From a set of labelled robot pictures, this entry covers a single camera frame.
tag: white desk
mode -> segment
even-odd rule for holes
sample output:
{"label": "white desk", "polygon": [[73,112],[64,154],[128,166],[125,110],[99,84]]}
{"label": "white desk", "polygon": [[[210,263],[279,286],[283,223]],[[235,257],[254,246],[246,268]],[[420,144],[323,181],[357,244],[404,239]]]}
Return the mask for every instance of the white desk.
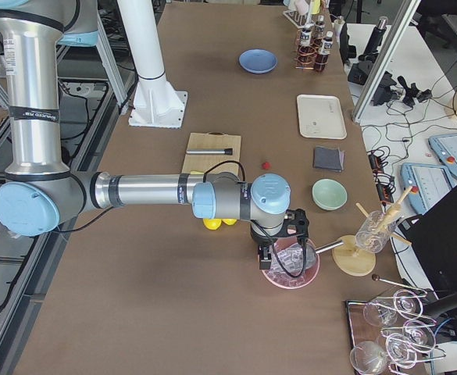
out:
{"label": "white desk", "polygon": [[[363,52],[372,29],[373,25],[348,25],[348,34],[350,35],[349,44],[356,46],[358,54]],[[397,80],[398,76],[403,76],[409,86],[412,82],[415,82],[416,86],[422,91],[427,88],[431,89],[434,98],[441,96],[441,98],[437,100],[444,105],[448,105],[452,100],[454,94],[452,86],[446,77],[441,78],[444,76],[444,72],[439,67],[437,61],[431,54],[430,49],[427,47],[415,27],[409,27],[405,32],[402,42],[398,46],[387,71],[393,74],[394,80]],[[349,85],[353,99],[356,101],[362,91],[362,86],[351,83]],[[432,135],[457,132],[457,120],[448,118],[445,114],[444,107],[433,101],[416,103],[414,109],[410,112],[406,112],[410,108],[401,101],[394,102],[391,105],[391,108],[392,110],[389,110],[386,104],[373,106],[371,102],[362,115],[360,125],[363,128],[363,140],[367,151],[386,145],[391,149],[392,155],[397,155],[391,156],[388,159],[388,166],[384,168],[386,173],[395,177],[397,191],[394,194],[394,199],[396,199],[402,191],[400,184],[401,165],[403,163],[440,165],[441,163],[431,151],[427,139]],[[396,127],[393,125],[388,126],[387,128],[370,126],[383,126],[387,123],[406,123],[404,116],[397,113],[395,110],[398,110],[400,113],[406,113],[407,120],[412,123],[410,125],[410,130],[406,127]],[[430,125],[439,125],[441,127],[429,127]],[[414,134],[416,134],[416,136],[412,138],[412,142],[401,142],[403,137],[409,138]],[[399,161],[400,157],[403,158],[406,155],[406,159]],[[402,213],[405,217],[414,216],[416,214],[409,205],[408,200],[405,200],[403,204]],[[392,244],[395,251],[400,251],[405,248],[405,245],[398,241],[393,241]],[[397,264],[402,277],[407,280],[412,279],[419,287],[431,288],[430,282],[424,275],[411,248],[404,251],[402,254],[399,254],[399,257],[400,259],[397,259]],[[400,260],[403,262],[406,270],[404,270]],[[434,363],[435,372],[443,373],[444,371],[457,370],[457,343],[445,343],[441,345],[441,347],[447,352],[448,356],[444,360],[436,361]]]}

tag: lemon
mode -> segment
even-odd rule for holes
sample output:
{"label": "lemon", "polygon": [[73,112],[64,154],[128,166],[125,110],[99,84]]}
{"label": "lemon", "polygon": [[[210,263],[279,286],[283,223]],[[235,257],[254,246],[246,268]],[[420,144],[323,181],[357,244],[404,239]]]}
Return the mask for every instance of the lemon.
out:
{"label": "lemon", "polygon": [[234,225],[237,222],[237,219],[222,219],[226,225]]}
{"label": "lemon", "polygon": [[221,227],[221,219],[202,219],[204,227],[209,230],[216,230]]}

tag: green bowl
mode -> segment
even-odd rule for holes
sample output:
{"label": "green bowl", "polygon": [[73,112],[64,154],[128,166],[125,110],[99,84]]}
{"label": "green bowl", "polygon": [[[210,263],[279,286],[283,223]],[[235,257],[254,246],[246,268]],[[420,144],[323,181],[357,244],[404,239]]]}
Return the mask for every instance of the green bowl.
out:
{"label": "green bowl", "polygon": [[346,203],[348,194],[343,185],[337,181],[323,179],[318,180],[312,188],[313,201],[321,209],[334,211]]}

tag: computer screen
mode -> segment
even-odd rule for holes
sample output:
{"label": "computer screen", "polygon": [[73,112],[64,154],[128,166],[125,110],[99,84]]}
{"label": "computer screen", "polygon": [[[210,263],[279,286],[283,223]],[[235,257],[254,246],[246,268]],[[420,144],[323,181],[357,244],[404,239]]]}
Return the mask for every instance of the computer screen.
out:
{"label": "computer screen", "polygon": [[457,185],[404,234],[438,297],[457,291]]}

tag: robotic arm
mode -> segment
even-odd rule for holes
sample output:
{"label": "robotic arm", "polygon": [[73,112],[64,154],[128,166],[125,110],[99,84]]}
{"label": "robotic arm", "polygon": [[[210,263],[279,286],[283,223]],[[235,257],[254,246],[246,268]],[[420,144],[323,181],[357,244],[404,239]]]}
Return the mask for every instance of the robotic arm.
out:
{"label": "robotic arm", "polygon": [[[153,19],[151,4],[144,7]],[[0,187],[1,223],[35,236],[92,209],[191,203],[199,218],[251,221],[260,268],[270,267],[275,238],[298,235],[305,244],[308,220],[304,211],[288,210],[290,188],[275,174],[248,184],[231,173],[206,178],[70,171],[61,159],[55,47],[95,45],[96,14],[96,0],[0,0],[13,150],[5,171],[8,182]],[[165,80],[165,75],[157,78]],[[289,234],[290,228],[295,233]]]}

